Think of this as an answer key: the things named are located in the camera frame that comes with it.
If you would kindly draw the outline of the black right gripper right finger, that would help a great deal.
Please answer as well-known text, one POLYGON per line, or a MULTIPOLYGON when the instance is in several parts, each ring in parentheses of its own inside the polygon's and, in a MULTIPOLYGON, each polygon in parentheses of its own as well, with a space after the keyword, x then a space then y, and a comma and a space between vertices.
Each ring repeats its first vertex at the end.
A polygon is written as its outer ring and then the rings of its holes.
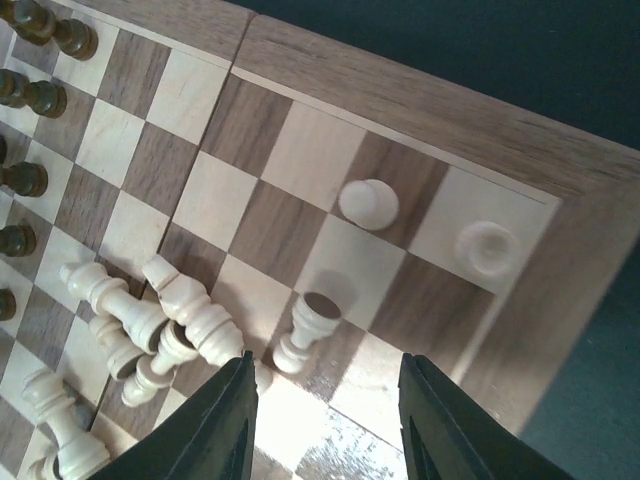
POLYGON ((431 361, 402 357, 399 411, 410 479, 543 479, 545 459, 431 361))

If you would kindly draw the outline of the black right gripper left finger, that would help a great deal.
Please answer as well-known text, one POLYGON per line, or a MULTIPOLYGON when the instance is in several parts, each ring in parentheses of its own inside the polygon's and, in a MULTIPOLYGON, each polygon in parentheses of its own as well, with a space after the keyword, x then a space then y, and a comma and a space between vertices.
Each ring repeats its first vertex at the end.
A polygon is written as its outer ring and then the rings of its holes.
POLYGON ((225 363, 151 434, 94 479, 249 479, 258 393, 253 353, 225 363))

